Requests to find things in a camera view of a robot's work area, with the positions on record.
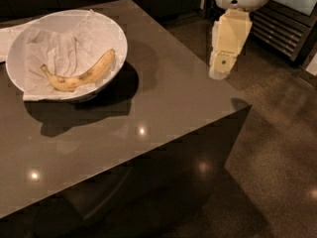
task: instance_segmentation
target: concrete floor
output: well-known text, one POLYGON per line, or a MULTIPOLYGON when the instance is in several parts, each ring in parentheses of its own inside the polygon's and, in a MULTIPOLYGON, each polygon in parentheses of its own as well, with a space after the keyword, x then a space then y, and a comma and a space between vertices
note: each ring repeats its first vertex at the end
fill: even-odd
MULTIPOLYGON (((165 24, 209 62, 213 23, 165 24)), ((287 58, 250 37, 225 79, 253 104, 209 201, 158 238, 317 237, 317 97, 287 58)))

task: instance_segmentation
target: white robot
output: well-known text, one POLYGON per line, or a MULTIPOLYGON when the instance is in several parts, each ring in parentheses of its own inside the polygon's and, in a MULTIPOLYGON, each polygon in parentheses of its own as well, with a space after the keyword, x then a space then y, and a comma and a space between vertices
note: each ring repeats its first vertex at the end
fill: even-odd
POLYGON ((215 21, 212 30, 213 51, 209 76, 226 78, 241 52, 252 27, 250 13, 264 6, 268 0, 215 0, 226 12, 215 21))

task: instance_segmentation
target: gray tabletop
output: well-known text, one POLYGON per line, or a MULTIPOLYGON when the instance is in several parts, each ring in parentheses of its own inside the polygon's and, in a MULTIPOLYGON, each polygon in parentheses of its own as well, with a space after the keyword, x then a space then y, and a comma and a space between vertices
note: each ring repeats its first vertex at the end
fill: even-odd
POLYGON ((25 103, 0 64, 0 217, 248 105, 133 1, 90 8, 128 40, 127 63, 96 98, 25 103))

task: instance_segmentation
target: ripe banana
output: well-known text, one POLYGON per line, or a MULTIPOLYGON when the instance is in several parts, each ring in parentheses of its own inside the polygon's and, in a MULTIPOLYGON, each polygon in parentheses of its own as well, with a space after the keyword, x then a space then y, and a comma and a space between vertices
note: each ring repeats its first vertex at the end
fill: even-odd
POLYGON ((115 51, 107 51, 98 62, 88 71, 78 76, 65 77, 50 73, 48 67, 43 64, 41 70, 47 75, 53 88, 59 91, 74 91, 78 86, 94 83, 102 78, 109 70, 110 63, 115 59, 115 51))

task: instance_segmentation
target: paper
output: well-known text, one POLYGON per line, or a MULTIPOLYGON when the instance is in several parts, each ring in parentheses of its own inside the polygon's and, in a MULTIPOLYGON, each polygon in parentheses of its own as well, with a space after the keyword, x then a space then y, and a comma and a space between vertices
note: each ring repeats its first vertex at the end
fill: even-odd
POLYGON ((28 22, 26 24, 14 26, 11 28, 0 29, 0 62, 7 59, 10 47, 14 40, 24 31, 27 27, 33 24, 35 21, 28 22))
POLYGON ((55 90, 40 66, 46 64, 51 73, 60 76, 76 76, 92 67, 108 50, 118 48, 107 23, 93 11, 65 33, 45 31, 37 24, 26 31, 25 101, 77 97, 97 89, 102 81, 82 85, 74 92, 55 90))

